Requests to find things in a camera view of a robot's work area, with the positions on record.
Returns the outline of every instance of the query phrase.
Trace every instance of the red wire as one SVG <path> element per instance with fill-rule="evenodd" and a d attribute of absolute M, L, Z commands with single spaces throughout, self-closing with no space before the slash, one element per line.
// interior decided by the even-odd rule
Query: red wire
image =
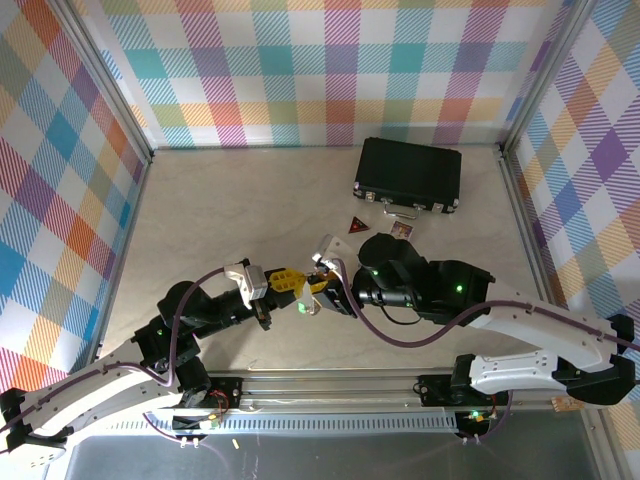
<path fill-rule="evenodd" d="M 224 418 L 224 414 L 229 411 L 229 407 L 231 405 L 229 403 L 229 397 L 222 390 L 214 390 L 209 395 L 215 395 L 216 400 L 218 401 L 218 408 L 220 409 L 220 423 L 222 423 L 222 420 Z M 227 402 L 227 407 L 226 407 L 224 412 L 222 411 L 222 402 L 220 401 L 220 397 L 224 397 L 225 401 Z"/>

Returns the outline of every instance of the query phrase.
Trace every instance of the black briefcase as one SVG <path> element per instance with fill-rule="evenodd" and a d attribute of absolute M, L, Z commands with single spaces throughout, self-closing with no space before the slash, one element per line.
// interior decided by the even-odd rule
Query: black briefcase
<path fill-rule="evenodd" d="M 362 147 L 353 194 L 381 202 L 384 212 L 415 219 L 421 211 L 453 213 L 460 198 L 462 155 L 455 150 L 367 138 Z M 413 215 L 390 211 L 413 208 Z"/>

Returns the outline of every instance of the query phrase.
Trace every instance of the small card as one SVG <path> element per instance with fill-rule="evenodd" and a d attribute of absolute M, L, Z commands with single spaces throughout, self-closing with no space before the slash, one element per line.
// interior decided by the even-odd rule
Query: small card
<path fill-rule="evenodd" d="M 397 220 L 391 227 L 391 235 L 396 237 L 398 240 L 409 240 L 409 238 L 411 238 L 411 232 L 413 232 L 413 227 L 411 225 L 398 222 Z"/>

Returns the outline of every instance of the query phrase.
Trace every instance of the yellow object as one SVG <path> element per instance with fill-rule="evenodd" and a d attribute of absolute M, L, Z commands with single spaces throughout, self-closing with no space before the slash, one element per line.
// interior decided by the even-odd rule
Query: yellow object
<path fill-rule="evenodd" d="M 269 276 L 269 285 L 278 293 L 294 291 L 296 298 L 302 296 L 302 289 L 307 281 L 304 273 L 293 268 L 285 268 L 278 272 L 273 272 Z"/>

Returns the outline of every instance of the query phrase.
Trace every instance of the briefcase handle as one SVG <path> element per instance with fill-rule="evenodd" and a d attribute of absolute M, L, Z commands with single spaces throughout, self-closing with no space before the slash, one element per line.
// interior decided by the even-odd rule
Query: briefcase handle
<path fill-rule="evenodd" d="M 406 218 L 408 220 L 415 220 L 420 216 L 420 212 L 425 210 L 427 207 L 424 205 L 418 205 L 417 203 L 413 204 L 413 208 L 415 209 L 415 213 L 413 215 L 409 215 L 408 213 L 402 212 L 390 212 L 389 205 L 393 202 L 393 200 L 389 198 L 381 198 L 380 201 L 384 205 L 384 213 L 389 215 L 390 217 L 398 217 L 398 218 Z"/>

